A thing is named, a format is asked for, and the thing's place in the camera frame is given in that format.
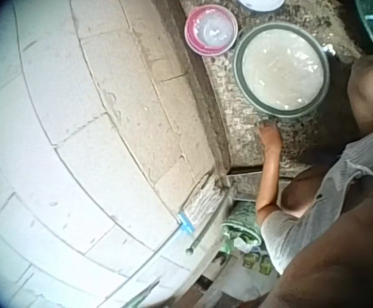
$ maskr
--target granite countertop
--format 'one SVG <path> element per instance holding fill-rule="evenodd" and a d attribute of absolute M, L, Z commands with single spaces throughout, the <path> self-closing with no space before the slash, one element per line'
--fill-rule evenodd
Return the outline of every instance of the granite countertop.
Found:
<path fill-rule="evenodd" d="M 284 142 L 281 167 L 302 169 L 297 158 L 306 149 L 337 146 L 358 137 L 346 93 L 351 64 L 362 54 L 346 29 L 347 11 L 336 0 L 286 0 L 269 13 L 249 11 L 237 0 L 180 0 L 184 11 L 203 4 L 225 6 L 235 15 L 240 29 L 251 29 L 272 21 L 296 24 L 311 33 L 322 46 L 332 44 L 336 52 L 329 57 L 331 86 L 319 109 L 298 119 L 276 119 Z M 254 125 L 270 116 L 255 109 L 240 92 L 232 70 L 233 49 L 204 58 L 222 114 L 232 166 L 254 166 L 263 162 L 263 152 Z"/>

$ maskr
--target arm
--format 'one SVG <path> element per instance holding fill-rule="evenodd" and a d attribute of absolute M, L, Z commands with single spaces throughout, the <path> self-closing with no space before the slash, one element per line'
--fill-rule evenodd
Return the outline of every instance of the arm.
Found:
<path fill-rule="evenodd" d="M 282 139 L 275 124 L 263 123 L 259 128 L 260 139 L 265 147 L 265 161 L 261 185 L 256 200 L 256 219 L 259 226 L 270 213 L 280 210 L 276 205 L 279 183 L 279 156 L 282 150 Z"/>

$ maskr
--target pink bowl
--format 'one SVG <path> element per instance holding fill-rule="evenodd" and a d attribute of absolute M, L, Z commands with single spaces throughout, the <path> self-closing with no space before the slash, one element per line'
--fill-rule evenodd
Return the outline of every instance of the pink bowl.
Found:
<path fill-rule="evenodd" d="M 185 40 L 201 56 L 217 56 L 230 49 L 238 35 L 235 16 L 220 5 L 193 9 L 185 23 Z"/>

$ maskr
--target white plate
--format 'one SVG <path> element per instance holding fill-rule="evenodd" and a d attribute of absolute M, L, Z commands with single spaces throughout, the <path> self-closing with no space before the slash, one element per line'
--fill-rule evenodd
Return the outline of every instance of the white plate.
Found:
<path fill-rule="evenodd" d="M 238 0 L 246 8 L 258 11 L 269 12 L 281 7 L 285 0 Z"/>

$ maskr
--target hand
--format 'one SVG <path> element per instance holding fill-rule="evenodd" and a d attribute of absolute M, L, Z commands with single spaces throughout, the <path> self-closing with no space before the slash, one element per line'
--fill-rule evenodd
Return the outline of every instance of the hand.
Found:
<path fill-rule="evenodd" d="M 279 128 L 275 123 L 262 122 L 259 125 L 259 137 L 265 147 L 265 152 L 277 152 L 281 153 L 282 150 L 282 138 L 279 132 Z"/>

